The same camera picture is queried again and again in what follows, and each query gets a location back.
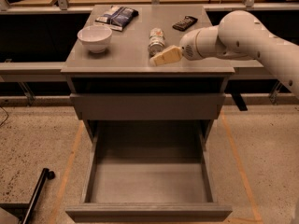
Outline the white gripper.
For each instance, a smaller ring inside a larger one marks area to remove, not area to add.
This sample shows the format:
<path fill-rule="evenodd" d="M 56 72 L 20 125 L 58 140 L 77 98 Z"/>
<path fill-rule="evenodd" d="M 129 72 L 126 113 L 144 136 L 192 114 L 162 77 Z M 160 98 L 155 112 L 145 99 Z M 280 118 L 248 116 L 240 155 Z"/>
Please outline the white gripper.
<path fill-rule="evenodd" d="M 149 63 L 153 66 L 164 65 L 168 63 L 177 63 L 183 56 L 190 60 L 201 60 L 202 56 L 197 50 L 197 36 L 199 30 L 192 30 L 186 33 L 179 41 L 178 46 L 169 46 L 163 51 L 157 53 L 149 59 Z"/>

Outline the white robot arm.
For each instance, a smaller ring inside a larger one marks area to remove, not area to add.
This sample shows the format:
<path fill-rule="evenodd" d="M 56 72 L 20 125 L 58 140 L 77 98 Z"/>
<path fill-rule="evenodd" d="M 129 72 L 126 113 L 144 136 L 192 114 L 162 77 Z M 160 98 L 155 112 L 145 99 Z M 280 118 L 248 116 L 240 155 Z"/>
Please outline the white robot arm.
<path fill-rule="evenodd" d="M 205 58 L 255 59 L 292 94 L 299 97 L 299 46 L 267 30 L 255 16 L 237 10 L 225 15 L 216 26 L 185 34 L 177 46 L 157 53 L 152 65 Z"/>

